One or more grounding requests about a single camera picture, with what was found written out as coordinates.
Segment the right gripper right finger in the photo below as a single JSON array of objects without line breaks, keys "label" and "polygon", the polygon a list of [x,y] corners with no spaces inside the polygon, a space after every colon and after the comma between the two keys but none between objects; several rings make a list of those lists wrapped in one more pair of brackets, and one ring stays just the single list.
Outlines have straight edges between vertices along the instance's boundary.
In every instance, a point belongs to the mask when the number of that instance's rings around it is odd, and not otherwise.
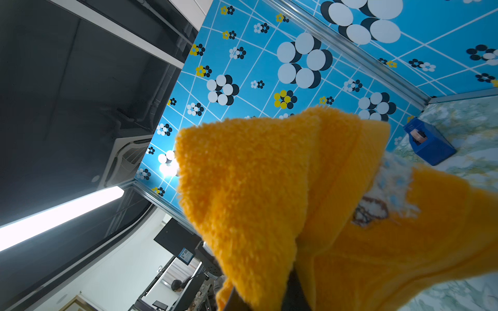
[{"label": "right gripper right finger", "polygon": [[281,311],[311,311],[295,269],[289,274]]}]

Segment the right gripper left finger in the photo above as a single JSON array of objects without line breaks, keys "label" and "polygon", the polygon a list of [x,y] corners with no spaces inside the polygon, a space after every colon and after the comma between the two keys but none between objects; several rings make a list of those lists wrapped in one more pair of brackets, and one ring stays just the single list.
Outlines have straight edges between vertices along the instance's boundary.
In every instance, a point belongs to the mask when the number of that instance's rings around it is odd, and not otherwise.
[{"label": "right gripper left finger", "polygon": [[242,297],[239,295],[236,287],[223,287],[223,311],[252,311]]}]

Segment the orange towel cloth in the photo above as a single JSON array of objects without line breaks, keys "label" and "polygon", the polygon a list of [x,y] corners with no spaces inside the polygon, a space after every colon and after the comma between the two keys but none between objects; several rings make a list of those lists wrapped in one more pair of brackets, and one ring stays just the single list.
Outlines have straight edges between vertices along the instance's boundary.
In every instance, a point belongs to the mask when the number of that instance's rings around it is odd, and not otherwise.
[{"label": "orange towel cloth", "polygon": [[223,287],[251,310],[281,310],[295,269],[311,310],[397,310],[495,272],[497,194],[386,151],[389,135],[324,107],[181,130],[180,206]]}]

